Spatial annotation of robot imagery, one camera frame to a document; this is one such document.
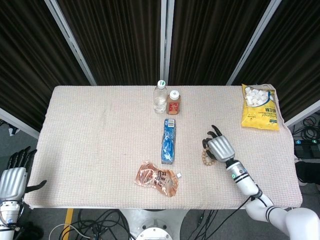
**brown packaged food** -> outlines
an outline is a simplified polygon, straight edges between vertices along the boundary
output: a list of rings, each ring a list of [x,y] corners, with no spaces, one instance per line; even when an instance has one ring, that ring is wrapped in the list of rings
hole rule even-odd
[[[177,90],[172,90],[166,100],[166,113],[176,115],[180,111],[181,96]]]
[[[153,163],[144,161],[135,177],[136,184],[157,189],[160,193],[172,197],[178,189],[178,179],[169,169],[157,168]]]

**blue package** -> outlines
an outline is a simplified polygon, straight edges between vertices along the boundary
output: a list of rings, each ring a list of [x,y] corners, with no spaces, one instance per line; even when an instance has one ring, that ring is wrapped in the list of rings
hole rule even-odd
[[[161,151],[162,164],[173,164],[175,160],[175,142],[176,121],[174,119],[165,119]]]

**brown bottle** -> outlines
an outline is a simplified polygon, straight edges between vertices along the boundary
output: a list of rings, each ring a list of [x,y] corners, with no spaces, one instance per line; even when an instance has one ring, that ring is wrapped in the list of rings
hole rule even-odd
[[[172,90],[166,101],[166,113],[176,115],[179,113],[181,96],[177,90]]]

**yellow stripe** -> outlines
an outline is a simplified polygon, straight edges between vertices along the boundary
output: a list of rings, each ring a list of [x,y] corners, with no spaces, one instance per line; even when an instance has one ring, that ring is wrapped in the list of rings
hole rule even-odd
[[[64,221],[65,224],[71,224],[73,213],[74,213],[74,209],[68,208],[68,210],[66,211],[66,215],[65,215],[65,221]],[[64,230],[63,234],[70,230],[70,227],[68,225],[64,225],[64,228],[66,228],[66,229]],[[68,239],[69,239],[69,232],[64,236],[63,240],[68,240]]]

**small bottle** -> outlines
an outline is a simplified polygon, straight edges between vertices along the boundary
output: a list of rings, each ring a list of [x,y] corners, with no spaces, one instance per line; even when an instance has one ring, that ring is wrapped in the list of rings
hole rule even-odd
[[[159,80],[153,92],[153,109],[157,114],[163,114],[166,111],[167,97],[166,82]]]
[[[177,90],[172,90],[166,101],[166,113],[176,115],[180,110],[181,96]]]

